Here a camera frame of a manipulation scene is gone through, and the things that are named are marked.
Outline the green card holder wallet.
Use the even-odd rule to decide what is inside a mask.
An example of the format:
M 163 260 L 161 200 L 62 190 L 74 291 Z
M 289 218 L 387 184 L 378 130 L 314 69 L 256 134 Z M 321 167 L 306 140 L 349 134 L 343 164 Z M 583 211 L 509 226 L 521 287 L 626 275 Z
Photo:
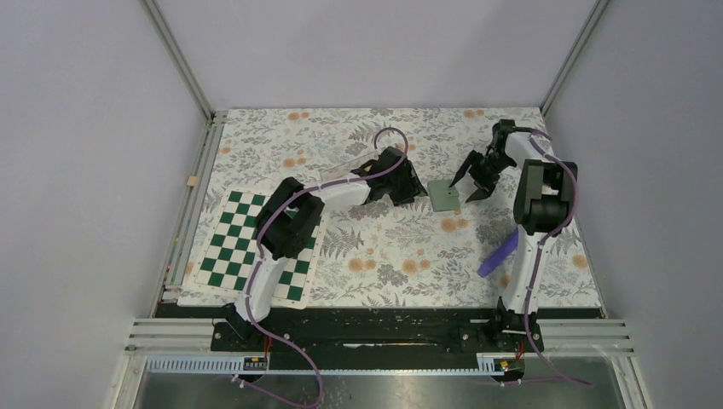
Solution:
M 451 180 L 432 180 L 427 182 L 427 192 L 434 212 L 460 209 L 460 194 Z

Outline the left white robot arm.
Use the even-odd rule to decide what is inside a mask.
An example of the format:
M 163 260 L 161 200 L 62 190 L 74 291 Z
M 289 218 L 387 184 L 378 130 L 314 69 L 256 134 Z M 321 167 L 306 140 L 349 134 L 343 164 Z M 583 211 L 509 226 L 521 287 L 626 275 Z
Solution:
M 228 283 L 239 292 L 226 306 L 232 339 L 245 350 L 262 344 L 260 322 L 270 313 L 287 264 L 294 264 L 295 274 L 310 268 L 301 255 L 316 241 L 313 234 L 324 211 L 383 197 L 394 206 L 407 205 L 427 194 L 406 153 L 396 147 L 315 187 L 287 177 L 266 199 L 232 192 L 220 216 L 222 228 L 211 237 L 216 254 L 201 263 L 213 284 Z

